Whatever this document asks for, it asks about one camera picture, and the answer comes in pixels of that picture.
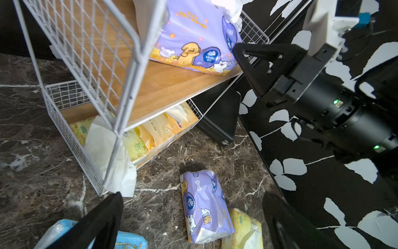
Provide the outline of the purple white tissue pack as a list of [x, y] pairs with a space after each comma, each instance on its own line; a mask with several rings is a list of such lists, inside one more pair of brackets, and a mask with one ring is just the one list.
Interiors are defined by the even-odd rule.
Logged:
[[243, 40], [237, 22], [216, 1], [166, 1], [150, 60], [211, 75], [237, 66], [232, 50]]

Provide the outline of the light blue tissue pack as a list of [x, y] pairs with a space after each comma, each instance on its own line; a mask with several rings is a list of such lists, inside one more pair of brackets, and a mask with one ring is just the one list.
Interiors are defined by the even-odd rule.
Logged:
[[[45, 249], [64, 234], [66, 234], [77, 221], [62, 219], [53, 224], [41, 237], [34, 249]], [[147, 241], [137, 234], [118, 231], [115, 249], [147, 249]]]

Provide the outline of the black ribbed box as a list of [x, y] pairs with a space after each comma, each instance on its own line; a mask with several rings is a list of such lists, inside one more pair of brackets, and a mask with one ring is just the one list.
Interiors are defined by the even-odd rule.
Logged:
[[192, 101], [204, 115], [200, 130], [221, 146], [234, 142], [241, 95], [224, 82], [195, 96]]

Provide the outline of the pale yellow tissue pack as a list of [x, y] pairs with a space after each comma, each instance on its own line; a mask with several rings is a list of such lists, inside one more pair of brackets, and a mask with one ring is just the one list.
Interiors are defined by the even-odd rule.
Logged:
[[263, 249], [262, 225], [237, 208], [229, 209], [235, 229], [222, 239], [222, 249]]

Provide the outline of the left yellow tissue pack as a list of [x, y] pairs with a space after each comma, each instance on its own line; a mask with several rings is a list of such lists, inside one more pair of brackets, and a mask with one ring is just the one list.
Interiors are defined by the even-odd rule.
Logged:
[[146, 142], [140, 137], [140, 130], [135, 128], [123, 134], [109, 170], [117, 136], [107, 128], [103, 118], [91, 117], [69, 126], [90, 157], [105, 190], [119, 192], [122, 197], [133, 197], [137, 182], [136, 166], [147, 159], [150, 153]]

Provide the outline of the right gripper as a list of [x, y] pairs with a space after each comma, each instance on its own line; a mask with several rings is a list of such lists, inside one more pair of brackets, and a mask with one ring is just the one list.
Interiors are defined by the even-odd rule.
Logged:
[[233, 48], [256, 96], [275, 84], [267, 107], [289, 109], [320, 131], [342, 126], [358, 109], [354, 93], [324, 72], [335, 52], [328, 44], [313, 56], [294, 44], [237, 43]]

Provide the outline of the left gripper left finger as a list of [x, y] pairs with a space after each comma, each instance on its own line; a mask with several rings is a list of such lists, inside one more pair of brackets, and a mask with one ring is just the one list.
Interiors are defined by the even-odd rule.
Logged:
[[123, 200], [119, 192], [109, 195], [49, 249], [113, 249], [121, 224]]

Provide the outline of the purple tissue pack top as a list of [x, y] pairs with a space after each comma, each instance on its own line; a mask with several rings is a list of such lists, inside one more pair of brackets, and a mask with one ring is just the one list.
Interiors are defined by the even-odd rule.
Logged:
[[235, 232], [214, 171], [185, 172], [180, 175], [180, 186], [189, 242], [204, 244]]

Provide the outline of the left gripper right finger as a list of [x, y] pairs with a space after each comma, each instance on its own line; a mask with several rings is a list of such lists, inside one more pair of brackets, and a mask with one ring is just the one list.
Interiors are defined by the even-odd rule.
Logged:
[[341, 249], [339, 242], [325, 235], [279, 196], [266, 192], [264, 217], [276, 249]]

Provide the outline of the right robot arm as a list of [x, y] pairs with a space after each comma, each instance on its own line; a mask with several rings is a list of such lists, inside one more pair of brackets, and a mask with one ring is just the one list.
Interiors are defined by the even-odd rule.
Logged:
[[398, 104], [374, 100], [360, 85], [371, 79], [392, 82], [398, 59], [366, 72], [351, 91], [323, 71], [335, 53], [329, 44], [312, 56], [296, 44], [238, 43], [233, 48], [256, 96], [270, 109], [290, 106], [295, 115], [291, 126], [301, 124], [322, 134], [324, 139], [316, 143], [332, 150], [338, 162], [387, 159], [398, 150]]

